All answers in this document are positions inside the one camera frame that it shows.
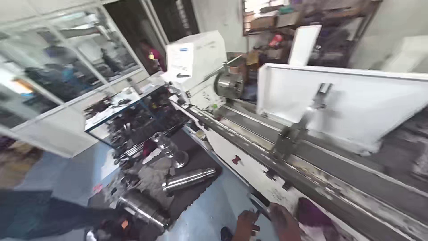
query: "white wall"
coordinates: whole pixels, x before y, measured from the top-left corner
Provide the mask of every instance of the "white wall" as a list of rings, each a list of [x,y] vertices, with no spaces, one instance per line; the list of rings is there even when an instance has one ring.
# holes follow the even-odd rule
[[[226,52],[246,52],[242,36],[241,0],[192,0],[199,31],[218,30],[224,39]]]
[[[355,49],[350,67],[369,69],[391,54],[403,37],[428,34],[427,0],[384,0]]]

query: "white panel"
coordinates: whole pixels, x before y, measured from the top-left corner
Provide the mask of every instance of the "white panel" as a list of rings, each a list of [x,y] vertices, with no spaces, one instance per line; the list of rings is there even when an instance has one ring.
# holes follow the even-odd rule
[[[26,0],[1,0],[0,22],[9,22],[35,15]]]
[[[73,157],[97,142],[83,131],[84,125],[83,115],[65,108],[14,131],[24,138],[42,143],[48,151]]]
[[[293,40],[288,64],[305,66],[314,49],[315,42],[321,31],[321,25],[298,27]]]
[[[134,83],[140,83],[141,81],[143,81],[145,78],[149,77],[149,73],[147,73],[146,69],[143,69],[142,71],[136,73],[135,75],[131,76],[130,78],[132,79],[132,82]]]
[[[111,87],[113,87],[113,89],[119,93],[120,91],[122,91],[124,88],[129,87],[130,84],[128,83],[128,81],[126,79],[121,80],[115,84],[112,84]]]
[[[296,123],[319,84],[333,83],[327,108],[308,126],[310,134],[376,151],[383,135],[427,105],[427,79],[422,74],[265,64],[259,70],[257,112]]]
[[[67,9],[85,3],[93,3],[94,0],[28,0],[39,13],[49,13]]]

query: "metal rod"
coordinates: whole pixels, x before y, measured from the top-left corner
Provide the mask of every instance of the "metal rod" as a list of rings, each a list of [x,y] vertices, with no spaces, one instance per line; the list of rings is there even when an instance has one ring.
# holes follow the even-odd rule
[[[240,57],[242,57],[242,54],[240,54],[239,56],[235,57],[234,59],[232,59],[229,62],[223,63],[223,65],[221,67],[218,67],[216,70],[214,70],[213,72],[209,73],[207,76],[204,77],[204,80],[201,82],[205,82],[207,81],[209,78],[213,77],[214,75],[216,75],[220,70],[222,70],[224,67],[227,67],[229,64],[231,64],[232,62],[234,62],[235,60],[239,59]]]
[[[200,183],[215,175],[215,168],[193,170],[184,175],[167,178],[165,182],[162,183],[162,190],[166,193],[170,193],[174,190],[182,189],[185,187],[192,186],[196,183]]]

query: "metal shaft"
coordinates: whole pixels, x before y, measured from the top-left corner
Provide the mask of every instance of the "metal shaft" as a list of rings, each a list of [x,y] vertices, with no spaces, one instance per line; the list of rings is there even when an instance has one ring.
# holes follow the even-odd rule
[[[172,160],[175,168],[183,167],[189,162],[189,155],[185,151],[180,151],[178,147],[162,132],[157,132],[152,136],[152,140],[159,149]]]
[[[160,209],[137,189],[125,192],[119,197],[119,203],[132,215],[146,223],[156,225],[161,230],[164,230],[169,224],[169,219],[160,214]]]
[[[193,170],[184,175],[167,178],[165,182],[162,183],[162,190],[169,193],[174,190],[192,186],[215,175],[215,168]]]

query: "person's arm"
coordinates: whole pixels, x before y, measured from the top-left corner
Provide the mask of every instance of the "person's arm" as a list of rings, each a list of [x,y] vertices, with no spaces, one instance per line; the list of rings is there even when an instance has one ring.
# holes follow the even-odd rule
[[[271,203],[269,209],[279,241],[301,241],[299,223],[288,210],[277,203]]]
[[[254,236],[253,230],[260,231],[260,227],[254,225],[257,221],[257,214],[245,210],[238,216],[238,222],[236,223],[236,232],[233,235],[232,241],[249,241],[250,236]]]

